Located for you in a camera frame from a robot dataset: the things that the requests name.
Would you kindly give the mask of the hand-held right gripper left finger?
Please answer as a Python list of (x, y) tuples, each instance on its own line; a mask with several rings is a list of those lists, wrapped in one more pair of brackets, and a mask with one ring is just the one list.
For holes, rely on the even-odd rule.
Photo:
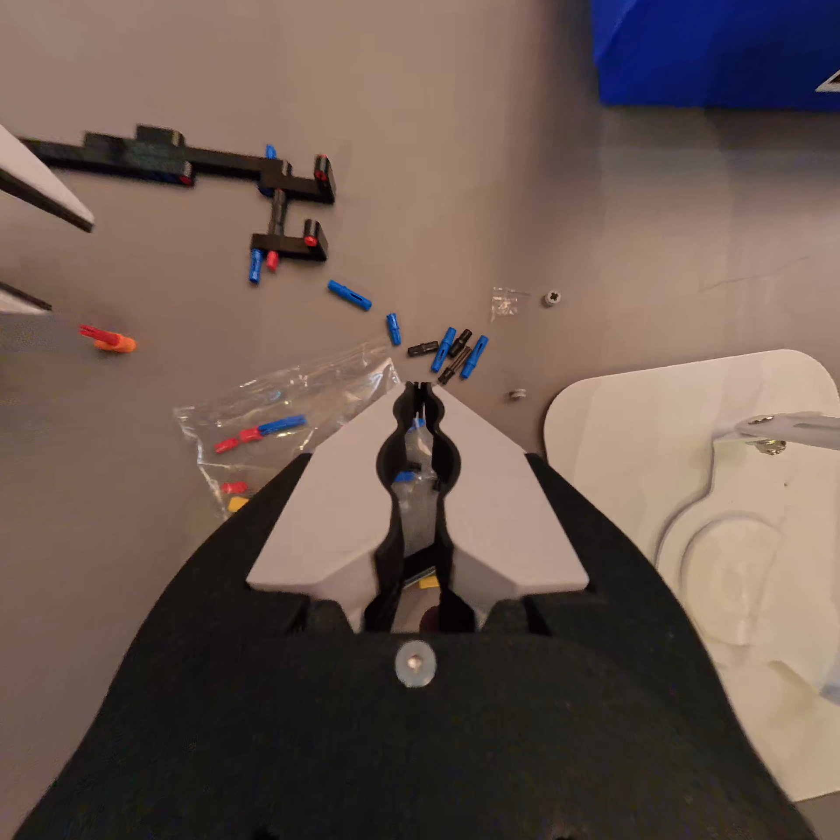
[(391, 389), (318, 446), (248, 574), (262, 592), (336, 602), (355, 632), (392, 630), (404, 537), (393, 489), (418, 384)]

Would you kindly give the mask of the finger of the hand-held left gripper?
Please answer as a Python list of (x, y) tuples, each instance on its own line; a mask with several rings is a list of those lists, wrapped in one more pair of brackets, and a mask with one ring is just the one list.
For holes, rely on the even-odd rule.
[(27, 316), (46, 315), (51, 313), (51, 305), (1, 282), (1, 313)]
[(22, 141), (1, 127), (1, 190), (90, 233), (91, 211)]

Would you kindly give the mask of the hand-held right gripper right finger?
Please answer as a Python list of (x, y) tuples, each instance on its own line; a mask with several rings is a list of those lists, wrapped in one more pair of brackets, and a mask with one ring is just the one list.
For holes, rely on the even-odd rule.
[(472, 633), (502, 601), (583, 592), (585, 571), (528, 454), (440, 385), (423, 384), (437, 475), (439, 628)]

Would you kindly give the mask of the orange connector with red pin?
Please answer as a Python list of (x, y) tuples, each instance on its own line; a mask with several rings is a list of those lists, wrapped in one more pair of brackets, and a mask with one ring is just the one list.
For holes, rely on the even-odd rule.
[(81, 336), (93, 342), (93, 346), (106, 353), (130, 354), (137, 350), (137, 342), (131, 337), (117, 332), (94, 328), (90, 325), (80, 325), (78, 332)]

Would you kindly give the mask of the clear bag of brick parts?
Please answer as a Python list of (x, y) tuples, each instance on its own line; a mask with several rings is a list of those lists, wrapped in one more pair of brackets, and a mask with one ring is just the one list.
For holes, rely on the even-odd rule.
[[(214, 400), (174, 410), (183, 434), (196, 446), (196, 462), (218, 505), (227, 511), (228, 496), (220, 484), (243, 480), (251, 499), (300, 455), (310, 454), (392, 389), (402, 392), (392, 352), (383, 344), (365, 343), (346, 353), (310, 365), (276, 371), (245, 383)], [(238, 437), (241, 430), (304, 415), (305, 426), (266, 437), (240, 441), (223, 455), (214, 444)], [(395, 474), (393, 489), (402, 518), (404, 559), (427, 550), (434, 539), (436, 475), (432, 438), (423, 419), (413, 420), (406, 434), (406, 456)]]

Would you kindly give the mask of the black brick beam assembly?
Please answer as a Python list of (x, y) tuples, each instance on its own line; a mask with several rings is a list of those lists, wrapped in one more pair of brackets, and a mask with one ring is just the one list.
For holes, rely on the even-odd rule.
[(283, 259), (328, 259), (328, 240), (318, 220), (306, 219), (299, 236), (286, 232), (292, 202), (334, 204), (333, 168), (326, 155), (317, 154), (312, 174), (303, 176), (295, 174), (272, 145), (262, 156), (208, 150), (188, 145), (174, 129), (143, 124), (136, 126), (132, 138), (87, 132), (79, 145), (25, 136), (19, 140), (48, 167), (59, 170), (184, 188), (193, 188), (203, 175), (256, 184), (270, 200), (270, 216), (267, 232), (253, 234), (250, 240), (248, 280), (253, 285), (260, 283), (263, 268), (274, 271)]

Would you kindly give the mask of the grey desk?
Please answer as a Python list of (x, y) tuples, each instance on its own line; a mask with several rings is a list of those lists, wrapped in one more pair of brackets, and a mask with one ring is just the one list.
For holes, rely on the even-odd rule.
[[(220, 523), (175, 408), (385, 342), (387, 312), (487, 334), (452, 390), (530, 451), (589, 377), (786, 349), (838, 380), (838, 117), (603, 108), (587, 2), (2, 2), (1, 59), (11, 133), (152, 124), (337, 183), (289, 214), (329, 261), (259, 287), (253, 185), (62, 173), (91, 234), (2, 195), (2, 280), (59, 326), (2, 357), (2, 838)], [(493, 287), (532, 297), (490, 322)]]

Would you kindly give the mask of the blue axle with red bush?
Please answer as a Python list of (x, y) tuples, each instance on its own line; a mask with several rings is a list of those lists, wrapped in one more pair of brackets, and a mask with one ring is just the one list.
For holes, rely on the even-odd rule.
[(244, 444), (255, 443), (264, 438), (305, 426), (307, 422), (304, 415), (286, 416), (276, 421), (243, 429), (240, 431), (238, 439)]

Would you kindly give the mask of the white holder stand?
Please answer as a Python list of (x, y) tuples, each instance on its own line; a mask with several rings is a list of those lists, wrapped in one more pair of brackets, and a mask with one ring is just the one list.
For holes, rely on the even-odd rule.
[(838, 792), (838, 451), (769, 455), (756, 416), (838, 417), (794, 350), (576, 382), (543, 427), (550, 465), (656, 568), (792, 800)]

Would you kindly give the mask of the group of loose black pins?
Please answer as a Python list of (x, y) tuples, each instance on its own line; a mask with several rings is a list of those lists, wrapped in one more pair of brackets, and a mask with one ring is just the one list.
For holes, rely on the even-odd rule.
[[(459, 375), (462, 366), (472, 351), (471, 346), (469, 346), (469, 341), (472, 337), (473, 332), (469, 329), (460, 332), (457, 331), (457, 338), (450, 349), (447, 360), (441, 371), (436, 373), (438, 384), (446, 386), (456, 375)], [(441, 340), (415, 344), (407, 349), (406, 354), (411, 359), (428, 356), (432, 358), (432, 365)]]

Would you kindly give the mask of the blue plastic box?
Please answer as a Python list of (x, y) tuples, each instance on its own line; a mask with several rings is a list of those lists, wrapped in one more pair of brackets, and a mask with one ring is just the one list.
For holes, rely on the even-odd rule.
[(838, 113), (838, 1), (592, 1), (609, 107)]

